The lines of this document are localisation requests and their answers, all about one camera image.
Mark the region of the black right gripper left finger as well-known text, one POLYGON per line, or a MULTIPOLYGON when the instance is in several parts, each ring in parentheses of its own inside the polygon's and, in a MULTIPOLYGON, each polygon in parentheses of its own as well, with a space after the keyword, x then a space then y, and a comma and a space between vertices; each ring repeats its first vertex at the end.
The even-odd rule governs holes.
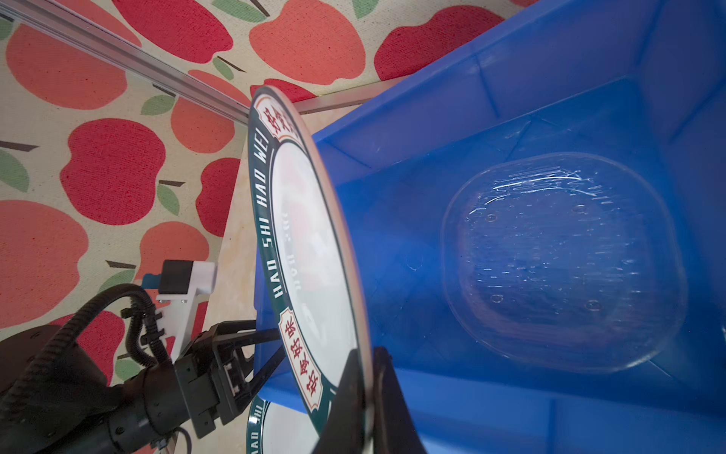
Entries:
POLYGON ((313 454, 359 454, 363 450, 363 379, 358 351, 346 361, 340 387, 313 454))

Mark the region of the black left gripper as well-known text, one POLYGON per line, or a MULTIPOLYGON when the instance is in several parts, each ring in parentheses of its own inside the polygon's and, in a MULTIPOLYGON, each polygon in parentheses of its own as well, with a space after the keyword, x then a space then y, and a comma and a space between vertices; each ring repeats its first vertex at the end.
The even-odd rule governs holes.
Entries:
POLYGON ((218 423, 234 421, 253 402, 253 358, 245 356, 242 342, 254 333, 254 321, 217 323, 175 362, 181 396, 199 439, 218 423))

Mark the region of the blue plastic bin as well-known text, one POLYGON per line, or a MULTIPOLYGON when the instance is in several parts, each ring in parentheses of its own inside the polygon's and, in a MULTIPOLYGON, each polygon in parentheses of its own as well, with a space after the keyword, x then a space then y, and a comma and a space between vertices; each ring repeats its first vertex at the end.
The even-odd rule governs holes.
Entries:
MULTIPOLYGON (((725 450, 725 5, 543 1, 311 134, 355 250, 374 348, 425 453, 725 450), (656 356, 610 374, 505 358, 454 317, 442 219, 480 172, 550 153, 632 169, 675 226, 687 312, 656 356)), ((309 415, 276 335, 262 399, 309 415)))

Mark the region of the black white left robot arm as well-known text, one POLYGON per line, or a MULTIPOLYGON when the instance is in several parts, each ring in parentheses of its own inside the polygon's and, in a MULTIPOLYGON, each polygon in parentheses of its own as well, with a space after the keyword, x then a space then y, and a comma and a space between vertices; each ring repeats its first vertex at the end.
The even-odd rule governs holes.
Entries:
POLYGON ((5 453, 134 453, 174 435, 203 438, 243 414, 263 381, 246 346, 266 341, 255 321, 218 323, 179 359, 164 347, 160 315, 139 286, 121 284, 64 325, 28 329, 1 344, 1 449, 5 453), (126 343, 141 371, 109 386, 79 346, 104 310, 129 299, 126 343))

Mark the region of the clear glass plate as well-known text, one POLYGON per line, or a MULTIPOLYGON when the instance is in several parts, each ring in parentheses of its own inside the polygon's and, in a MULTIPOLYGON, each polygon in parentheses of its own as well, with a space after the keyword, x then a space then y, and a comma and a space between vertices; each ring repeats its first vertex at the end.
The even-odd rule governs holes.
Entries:
POLYGON ((454 317, 514 361, 618 372, 658 355, 686 317, 665 201, 601 156, 550 153, 480 172, 448 204, 441 242, 454 317))

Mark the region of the aluminium frame post left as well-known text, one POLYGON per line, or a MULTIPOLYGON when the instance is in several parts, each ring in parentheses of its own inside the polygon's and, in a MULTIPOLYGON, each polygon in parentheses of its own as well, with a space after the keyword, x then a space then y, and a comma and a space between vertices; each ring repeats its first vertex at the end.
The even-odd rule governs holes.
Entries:
POLYGON ((144 77, 214 113, 249 123, 249 108, 51 1, 3 1, 1 12, 108 64, 144 77))

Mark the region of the small green rimmed plate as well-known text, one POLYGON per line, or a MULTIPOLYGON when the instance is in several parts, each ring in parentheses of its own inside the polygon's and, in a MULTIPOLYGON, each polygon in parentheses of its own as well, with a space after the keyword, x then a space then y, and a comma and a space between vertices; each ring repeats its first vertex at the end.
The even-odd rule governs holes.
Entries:
POLYGON ((319 441, 306 414, 259 396, 250 405, 246 452, 251 454, 312 453, 319 441))

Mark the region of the medium green rimmed plate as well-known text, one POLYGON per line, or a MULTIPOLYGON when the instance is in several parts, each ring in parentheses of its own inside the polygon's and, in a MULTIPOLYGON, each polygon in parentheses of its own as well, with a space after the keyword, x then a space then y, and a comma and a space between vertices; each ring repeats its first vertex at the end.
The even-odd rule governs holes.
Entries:
POLYGON ((263 274, 292 374, 322 432, 346 364, 372 391, 372 340, 355 250, 321 153, 289 98, 264 86, 249 116, 251 206, 263 274))

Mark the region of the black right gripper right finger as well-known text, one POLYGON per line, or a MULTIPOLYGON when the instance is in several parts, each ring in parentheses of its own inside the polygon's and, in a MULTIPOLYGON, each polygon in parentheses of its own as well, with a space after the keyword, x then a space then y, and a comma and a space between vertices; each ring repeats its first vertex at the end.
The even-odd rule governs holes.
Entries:
POLYGON ((384 347, 374 348, 374 453, 425 454, 398 378, 384 347))

